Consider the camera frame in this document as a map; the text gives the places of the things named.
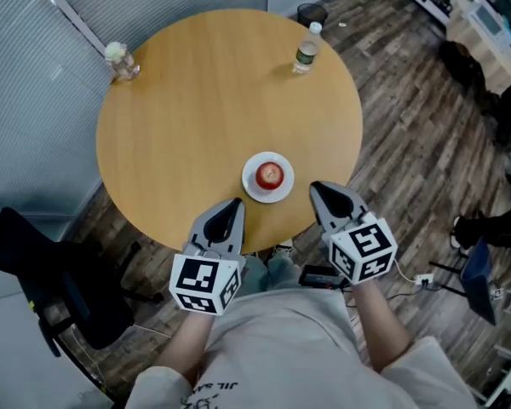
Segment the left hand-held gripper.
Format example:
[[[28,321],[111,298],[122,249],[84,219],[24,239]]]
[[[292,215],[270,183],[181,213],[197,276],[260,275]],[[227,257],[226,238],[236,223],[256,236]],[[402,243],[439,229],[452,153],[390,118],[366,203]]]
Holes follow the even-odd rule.
[[[175,254],[169,282],[169,292],[181,309],[225,313],[241,286],[244,222],[242,199],[220,202],[195,220],[190,243]]]

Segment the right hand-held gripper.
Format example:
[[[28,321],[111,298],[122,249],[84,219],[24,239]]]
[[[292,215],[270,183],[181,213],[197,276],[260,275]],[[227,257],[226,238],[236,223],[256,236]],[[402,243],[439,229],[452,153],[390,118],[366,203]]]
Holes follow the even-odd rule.
[[[368,206],[356,192],[334,182],[313,181],[309,197],[329,247],[329,262],[350,285],[390,271],[398,250],[392,231],[384,218],[366,212]]]

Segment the white round plate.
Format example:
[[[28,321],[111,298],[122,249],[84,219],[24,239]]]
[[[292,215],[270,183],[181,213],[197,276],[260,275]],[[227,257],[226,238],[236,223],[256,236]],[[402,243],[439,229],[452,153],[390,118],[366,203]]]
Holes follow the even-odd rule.
[[[268,162],[275,163],[283,172],[282,182],[274,189],[265,189],[256,180],[258,168]],[[295,173],[292,165],[284,156],[275,152],[255,154],[246,162],[242,171],[244,190],[252,199],[263,204],[274,204],[285,199],[294,183]]]

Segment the red apple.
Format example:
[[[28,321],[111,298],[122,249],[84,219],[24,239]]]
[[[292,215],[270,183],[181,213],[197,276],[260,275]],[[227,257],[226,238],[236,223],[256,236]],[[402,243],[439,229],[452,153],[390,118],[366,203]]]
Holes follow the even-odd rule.
[[[265,162],[257,168],[255,181],[264,190],[272,191],[278,189],[284,181],[284,171],[275,162]]]

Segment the person's right forearm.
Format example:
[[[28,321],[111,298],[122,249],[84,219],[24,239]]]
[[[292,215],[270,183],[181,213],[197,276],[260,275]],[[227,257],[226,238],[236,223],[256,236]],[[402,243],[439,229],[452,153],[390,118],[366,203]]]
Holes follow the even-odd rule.
[[[414,339],[373,279],[354,285],[352,291],[370,363],[376,372],[382,372],[407,352]]]

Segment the person's left forearm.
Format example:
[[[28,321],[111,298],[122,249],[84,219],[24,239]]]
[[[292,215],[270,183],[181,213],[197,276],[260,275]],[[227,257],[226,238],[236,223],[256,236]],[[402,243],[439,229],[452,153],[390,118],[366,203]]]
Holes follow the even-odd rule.
[[[154,365],[172,369],[194,386],[214,321],[214,315],[189,312]]]

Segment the person's grey trousers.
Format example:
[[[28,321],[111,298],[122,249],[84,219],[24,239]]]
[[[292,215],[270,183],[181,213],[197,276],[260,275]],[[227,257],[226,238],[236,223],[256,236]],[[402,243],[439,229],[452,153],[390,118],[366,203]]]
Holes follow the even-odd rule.
[[[291,258],[279,252],[266,263],[259,257],[248,256],[243,268],[242,283],[236,297],[290,288],[300,288],[301,269]]]

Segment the black box device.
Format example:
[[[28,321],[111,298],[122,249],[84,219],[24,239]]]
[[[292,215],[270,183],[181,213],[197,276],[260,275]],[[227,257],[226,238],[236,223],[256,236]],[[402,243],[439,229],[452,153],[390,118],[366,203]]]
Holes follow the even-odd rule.
[[[301,271],[299,285],[326,290],[343,291],[349,282],[333,267],[306,265]]]

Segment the person's beige shirt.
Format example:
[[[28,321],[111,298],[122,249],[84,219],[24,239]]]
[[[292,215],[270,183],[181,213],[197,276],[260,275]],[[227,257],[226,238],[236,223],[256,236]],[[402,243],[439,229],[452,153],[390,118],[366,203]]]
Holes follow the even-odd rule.
[[[357,350],[343,295],[282,289],[235,299],[215,318],[198,380],[140,373],[125,409],[478,409],[433,337],[382,372]]]

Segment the clear plastic water bottle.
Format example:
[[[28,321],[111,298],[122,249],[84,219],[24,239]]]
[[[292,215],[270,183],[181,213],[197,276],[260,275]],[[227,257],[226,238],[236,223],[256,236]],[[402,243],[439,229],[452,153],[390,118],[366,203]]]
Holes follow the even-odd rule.
[[[300,42],[292,71],[297,74],[306,74],[311,70],[320,50],[322,25],[313,21],[306,36]]]

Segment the dark blue panel on stand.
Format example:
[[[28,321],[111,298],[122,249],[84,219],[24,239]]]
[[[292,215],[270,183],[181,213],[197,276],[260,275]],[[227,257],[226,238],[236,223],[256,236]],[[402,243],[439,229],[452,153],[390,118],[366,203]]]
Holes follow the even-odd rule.
[[[461,258],[464,260],[462,268],[453,268],[437,262],[429,262],[429,265],[457,275],[461,291],[448,285],[441,285],[440,288],[464,297],[475,314],[496,326],[497,320],[489,288],[491,254],[488,244],[483,238],[479,238],[470,253],[461,254]]]

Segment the black office chair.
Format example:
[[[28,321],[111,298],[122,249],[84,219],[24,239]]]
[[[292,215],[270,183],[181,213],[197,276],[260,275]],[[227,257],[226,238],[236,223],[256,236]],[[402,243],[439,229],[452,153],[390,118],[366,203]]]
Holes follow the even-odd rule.
[[[69,313],[56,325],[40,321],[49,341],[75,325],[91,348],[104,349],[135,323],[129,300],[163,301],[159,292],[148,297],[122,286],[140,249],[134,242],[114,267],[84,244],[49,239],[9,207],[0,211],[0,271],[19,280],[38,316],[57,302],[64,303]]]

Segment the black bag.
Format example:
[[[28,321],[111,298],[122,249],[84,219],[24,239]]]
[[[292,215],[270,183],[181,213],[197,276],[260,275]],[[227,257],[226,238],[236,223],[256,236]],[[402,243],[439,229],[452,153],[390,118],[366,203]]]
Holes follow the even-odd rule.
[[[451,76],[465,89],[474,86],[476,89],[485,88],[482,67],[468,49],[456,42],[444,41],[439,46],[439,57],[444,62]]]

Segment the clear jar with pale lid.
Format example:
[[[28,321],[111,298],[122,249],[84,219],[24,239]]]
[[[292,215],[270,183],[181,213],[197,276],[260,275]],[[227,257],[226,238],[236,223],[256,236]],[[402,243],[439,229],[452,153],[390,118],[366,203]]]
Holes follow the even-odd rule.
[[[135,63],[127,45],[120,42],[110,42],[104,51],[106,63],[114,71],[115,80],[131,80],[140,73],[140,66]]]

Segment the black mesh waste bin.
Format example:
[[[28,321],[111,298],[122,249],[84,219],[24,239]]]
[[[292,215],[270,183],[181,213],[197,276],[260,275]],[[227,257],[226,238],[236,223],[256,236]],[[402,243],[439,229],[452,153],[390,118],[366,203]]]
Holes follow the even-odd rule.
[[[297,22],[305,27],[310,27],[313,22],[323,26],[327,18],[327,10],[319,4],[302,3],[297,7]]]

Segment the cream cloth covered table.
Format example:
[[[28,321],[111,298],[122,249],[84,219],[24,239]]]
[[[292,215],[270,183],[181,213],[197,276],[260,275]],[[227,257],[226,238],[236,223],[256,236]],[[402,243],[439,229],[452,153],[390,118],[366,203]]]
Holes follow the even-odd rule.
[[[489,14],[500,28],[493,34],[481,20],[476,20],[478,9],[485,7],[468,0],[451,0],[452,11],[446,26],[446,39],[463,45],[481,66],[487,91],[501,95],[511,86],[511,47],[502,21]]]

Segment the white microwave oven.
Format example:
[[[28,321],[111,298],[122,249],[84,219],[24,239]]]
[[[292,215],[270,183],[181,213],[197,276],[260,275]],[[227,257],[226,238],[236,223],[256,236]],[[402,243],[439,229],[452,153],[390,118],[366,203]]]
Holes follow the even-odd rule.
[[[489,5],[473,1],[468,5],[468,18],[481,26],[491,37],[497,47],[511,54],[511,28],[499,14],[489,10]]]

